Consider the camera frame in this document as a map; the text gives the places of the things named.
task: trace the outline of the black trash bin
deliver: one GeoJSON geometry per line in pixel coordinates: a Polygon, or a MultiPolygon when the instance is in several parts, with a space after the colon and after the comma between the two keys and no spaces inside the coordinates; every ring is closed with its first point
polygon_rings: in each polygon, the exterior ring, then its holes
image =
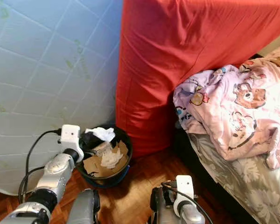
{"type": "MultiPolygon", "coordinates": [[[[126,176],[130,166],[130,160],[133,154],[133,147],[131,144],[131,140],[130,137],[126,134],[126,132],[122,129],[120,129],[119,127],[116,126],[108,126],[108,125],[101,125],[99,127],[103,127],[105,129],[108,129],[110,127],[114,128],[114,132],[115,132],[115,137],[114,139],[111,141],[112,146],[114,147],[116,145],[116,142],[120,142],[120,140],[122,140],[127,149],[127,156],[128,156],[128,160],[126,162],[126,164],[115,174],[108,176],[108,177],[93,177],[91,175],[88,175],[86,170],[84,169],[84,164],[83,161],[78,163],[76,165],[76,168],[78,169],[78,171],[81,173],[81,175],[83,176],[83,178],[90,183],[92,186],[94,187],[98,187],[98,188],[111,188],[116,186],[118,183],[120,183],[124,177],[126,176]]],[[[83,143],[80,142],[80,147],[83,149],[83,143]]]]}

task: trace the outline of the cartoon bear print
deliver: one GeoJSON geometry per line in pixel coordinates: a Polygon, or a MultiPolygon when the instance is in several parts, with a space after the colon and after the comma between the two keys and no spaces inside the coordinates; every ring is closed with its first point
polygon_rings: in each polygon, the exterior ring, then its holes
{"type": "Polygon", "coordinates": [[[234,102],[247,109],[256,109],[266,104],[266,90],[252,89],[249,83],[234,84],[233,93],[237,95],[234,102]]]}

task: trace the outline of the gray fabric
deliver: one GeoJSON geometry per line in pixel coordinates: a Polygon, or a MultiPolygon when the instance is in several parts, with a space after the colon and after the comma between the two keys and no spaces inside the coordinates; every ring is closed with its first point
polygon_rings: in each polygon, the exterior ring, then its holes
{"type": "Polygon", "coordinates": [[[280,168],[270,170],[266,155],[224,160],[208,135],[189,134],[200,162],[215,182],[260,224],[280,224],[280,168]]]}

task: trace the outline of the red fabric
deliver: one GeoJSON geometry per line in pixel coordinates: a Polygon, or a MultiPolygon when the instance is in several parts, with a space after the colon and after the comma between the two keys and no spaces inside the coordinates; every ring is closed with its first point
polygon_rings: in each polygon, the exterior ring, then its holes
{"type": "Polygon", "coordinates": [[[134,156],[170,146],[179,83],[240,64],[278,35],[280,0],[125,0],[116,125],[134,156]]]}

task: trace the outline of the white tissue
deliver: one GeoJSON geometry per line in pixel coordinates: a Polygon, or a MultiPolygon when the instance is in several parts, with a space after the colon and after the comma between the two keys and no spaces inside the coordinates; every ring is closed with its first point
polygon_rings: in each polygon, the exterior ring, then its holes
{"type": "Polygon", "coordinates": [[[86,128],[85,133],[93,132],[93,135],[101,139],[102,141],[112,141],[115,137],[114,128],[104,129],[102,127],[96,127],[93,129],[86,128]]]}
{"type": "Polygon", "coordinates": [[[106,150],[103,153],[101,166],[107,167],[108,169],[113,169],[118,161],[122,158],[123,154],[120,153],[120,149],[116,153],[113,153],[111,150],[106,150]]]}
{"type": "Polygon", "coordinates": [[[94,149],[91,150],[92,155],[96,155],[98,157],[102,157],[103,153],[106,151],[111,151],[112,145],[108,141],[104,141],[100,145],[96,146],[94,149]]]}

